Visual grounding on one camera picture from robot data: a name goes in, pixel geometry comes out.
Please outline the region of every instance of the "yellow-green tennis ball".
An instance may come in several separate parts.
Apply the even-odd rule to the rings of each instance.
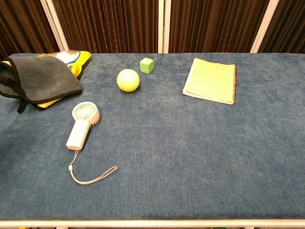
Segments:
[[[124,69],[118,74],[116,82],[119,88],[125,92],[133,92],[140,84],[140,78],[136,71]]]

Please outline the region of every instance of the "white handheld fan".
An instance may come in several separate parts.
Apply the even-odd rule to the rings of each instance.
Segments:
[[[108,175],[110,175],[112,172],[117,170],[117,166],[113,166],[110,169],[108,169],[105,173],[103,173],[100,177],[91,180],[91,181],[79,181],[75,178],[73,174],[73,162],[75,161],[78,151],[82,149],[89,127],[96,124],[100,119],[100,113],[97,109],[96,105],[92,102],[83,102],[78,105],[76,105],[72,110],[72,116],[75,120],[75,124],[73,126],[73,129],[70,133],[69,139],[67,141],[67,148],[71,150],[75,150],[74,159],[69,165],[69,171],[71,173],[72,178],[81,185],[89,185],[96,181],[99,181]]]
[[[67,148],[81,150],[89,127],[99,121],[100,113],[94,103],[83,102],[74,107],[72,116],[75,124],[67,141]]]

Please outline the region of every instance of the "spiral notebook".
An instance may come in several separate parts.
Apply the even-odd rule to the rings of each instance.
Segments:
[[[233,105],[236,91],[236,66],[195,58],[183,94]]]

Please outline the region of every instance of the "brown curtain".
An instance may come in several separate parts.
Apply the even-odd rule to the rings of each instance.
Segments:
[[[58,52],[39,0],[0,0],[0,59],[13,53]]]
[[[157,52],[158,0],[53,0],[70,49]]]
[[[305,0],[280,0],[258,52],[305,53]]]
[[[169,52],[249,52],[267,0],[172,0]]]

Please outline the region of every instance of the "folded cloth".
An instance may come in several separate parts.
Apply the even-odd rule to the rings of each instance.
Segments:
[[[0,94],[41,104],[81,92],[67,65],[52,56],[9,57],[0,63]]]

